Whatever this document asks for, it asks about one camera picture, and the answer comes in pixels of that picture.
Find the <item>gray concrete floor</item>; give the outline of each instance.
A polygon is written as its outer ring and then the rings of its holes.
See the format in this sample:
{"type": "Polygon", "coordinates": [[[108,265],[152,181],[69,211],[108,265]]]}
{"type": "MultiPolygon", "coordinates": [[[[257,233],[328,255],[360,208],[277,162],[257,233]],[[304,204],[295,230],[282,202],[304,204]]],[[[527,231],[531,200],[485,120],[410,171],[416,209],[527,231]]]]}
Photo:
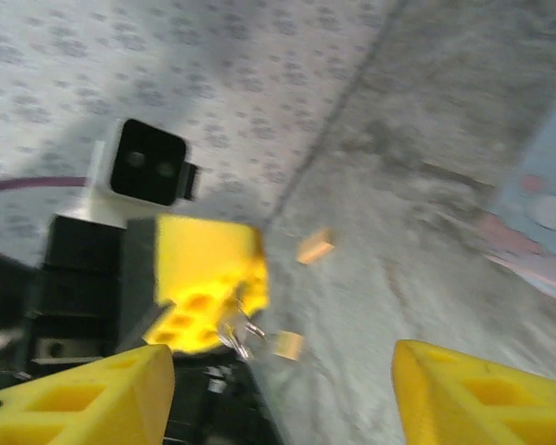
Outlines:
{"type": "Polygon", "coordinates": [[[401,338],[556,378],[556,302],[474,230],[555,99],[555,1],[410,1],[266,237],[264,327],[306,339],[261,363],[296,445],[404,443],[401,338]],[[336,249],[297,264],[322,226],[336,249]]]}

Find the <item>patterned wallpaper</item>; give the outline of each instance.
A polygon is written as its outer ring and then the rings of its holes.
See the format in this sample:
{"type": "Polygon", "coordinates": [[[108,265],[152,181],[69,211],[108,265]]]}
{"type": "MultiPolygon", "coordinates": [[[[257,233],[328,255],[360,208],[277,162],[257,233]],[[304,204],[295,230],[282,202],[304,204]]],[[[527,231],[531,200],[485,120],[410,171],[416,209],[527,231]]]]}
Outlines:
{"type": "MultiPolygon", "coordinates": [[[[118,117],[180,134],[195,204],[261,223],[382,27],[387,0],[0,1],[0,179],[86,174],[118,117]]],[[[0,251],[34,262],[78,189],[0,193],[0,251]]]]}

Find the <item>white camera housing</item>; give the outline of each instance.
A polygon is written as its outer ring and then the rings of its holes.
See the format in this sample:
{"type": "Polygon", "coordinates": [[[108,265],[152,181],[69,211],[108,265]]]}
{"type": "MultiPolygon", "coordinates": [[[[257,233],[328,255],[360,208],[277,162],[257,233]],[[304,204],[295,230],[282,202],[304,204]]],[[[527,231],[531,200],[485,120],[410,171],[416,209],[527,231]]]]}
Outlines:
{"type": "MultiPolygon", "coordinates": [[[[148,153],[143,154],[143,158],[148,156],[148,153]]],[[[129,219],[155,216],[170,211],[170,208],[180,199],[191,200],[198,168],[185,162],[186,156],[187,146],[179,136],[163,132],[136,120],[116,121],[109,127],[105,139],[95,143],[87,184],[84,189],[83,217],[95,223],[125,227],[129,219]],[[179,147],[183,143],[183,153],[178,155],[181,162],[176,162],[177,165],[172,166],[178,170],[175,178],[177,180],[176,194],[172,201],[161,204],[152,200],[123,195],[114,190],[112,186],[114,167],[116,162],[120,162],[121,141],[124,132],[127,134],[126,124],[129,122],[136,125],[140,124],[141,128],[146,128],[152,134],[162,135],[167,141],[172,141],[175,138],[179,147]]]]}

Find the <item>black camera lens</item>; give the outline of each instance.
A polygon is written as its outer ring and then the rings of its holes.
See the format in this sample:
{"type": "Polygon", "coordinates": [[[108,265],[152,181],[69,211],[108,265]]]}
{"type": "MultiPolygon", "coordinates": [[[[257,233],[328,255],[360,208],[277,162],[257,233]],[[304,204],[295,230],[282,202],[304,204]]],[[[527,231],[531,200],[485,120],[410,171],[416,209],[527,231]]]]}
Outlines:
{"type": "Polygon", "coordinates": [[[121,130],[110,185],[120,195],[170,206],[182,180],[187,145],[174,134],[137,120],[121,130]]]}

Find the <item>yellow foam pad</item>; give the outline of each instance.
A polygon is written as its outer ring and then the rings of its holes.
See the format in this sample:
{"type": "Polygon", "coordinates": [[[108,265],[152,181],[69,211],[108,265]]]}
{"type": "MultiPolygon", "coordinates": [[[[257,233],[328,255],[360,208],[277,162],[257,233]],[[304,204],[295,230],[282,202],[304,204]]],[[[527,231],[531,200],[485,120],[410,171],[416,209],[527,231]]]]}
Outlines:
{"type": "Polygon", "coordinates": [[[146,346],[0,391],[0,445],[160,445],[171,351],[146,346]]]}
{"type": "Polygon", "coordinates": [[[256,228],[160,215],[156,243],[156,301],[173,305],[145,334],[148,343],[187,353],[219,346],[216,326],[234,311],[240,283],[246,283],[247,315],[267,306],[266,260],[256,228]]]}
{"type": "Polygon", "coordinates": [[[392,378],[408,445],[556,445],[556,381],[409,340],[392,378]]]}

